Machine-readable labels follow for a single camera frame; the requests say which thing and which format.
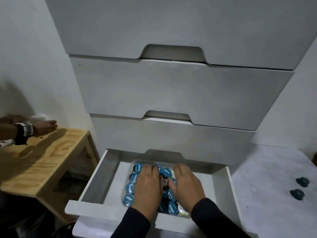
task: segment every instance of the right hand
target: right hand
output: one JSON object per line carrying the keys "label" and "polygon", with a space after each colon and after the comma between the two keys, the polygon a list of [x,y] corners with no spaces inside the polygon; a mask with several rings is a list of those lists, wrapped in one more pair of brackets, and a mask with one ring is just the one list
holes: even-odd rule
{"label": "right hand", "polygon": [[191,214],[195,204],[206,198],[204,189],[200,180],[187,165],[176,164],[173,166],[173,170],[177,185],[174,184],[171,178],[168,178],[168,186],[181,206]]}
{"label": "right hand", "polygon": [[40,137],[54,132],[57,128],[57,122],[55,120],[39,121],[33,124],[34,133],[33,136]]}

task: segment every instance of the closed drawer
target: closed drawer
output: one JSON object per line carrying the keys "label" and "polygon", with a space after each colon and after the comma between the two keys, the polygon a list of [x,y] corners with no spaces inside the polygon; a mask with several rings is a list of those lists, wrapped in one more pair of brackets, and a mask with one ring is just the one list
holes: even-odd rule
{"label": "closed drawer", "polygon": [[191,46],[209,64],[294,70],[317,33],[317,0],[46,2],[75,55],[137,59],[149,44]]}
{"label": "closed drawer", "polygon": [[172,112],[194,124],[244,130],[258,128],[293,75],[179,61],[70,59],[88,113],[142,118],[148,111]]}
{"label": "closed drawer", "polygon": [[[70,200],[65,212],[77,216],[110,220],[118,224],[127,210],[121,202],[126,174],[129,171],[130,163],[139,157],[159,162],[187,164],[201,181],[206,197],[213,200],[234,223],[242,226],[228,167],[184,160],[170,152],[165,154],[153,152],[151,155],[145,156],[138,153],[107,150],[79,200]],[[199,229],[188,217],[158,213],[155,228],[200,235]]]}
{"label": "closed drawer", "polygon": [[234,165],[254,132],[193,125],[164,118],[130,119],[90,114],[101,147],[135,153],[178,152],[185,159]]}

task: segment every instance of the wood grain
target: wood grain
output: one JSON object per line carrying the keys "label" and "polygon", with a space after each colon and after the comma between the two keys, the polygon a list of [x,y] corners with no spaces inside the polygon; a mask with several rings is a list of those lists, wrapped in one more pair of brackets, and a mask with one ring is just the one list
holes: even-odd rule
{"label": "wood grain", "polygon": [[0,189],[37,197],[63,175],[88,135],[87,130],[61,128],[43,137],[31,137],[27,145],[0,149]]}

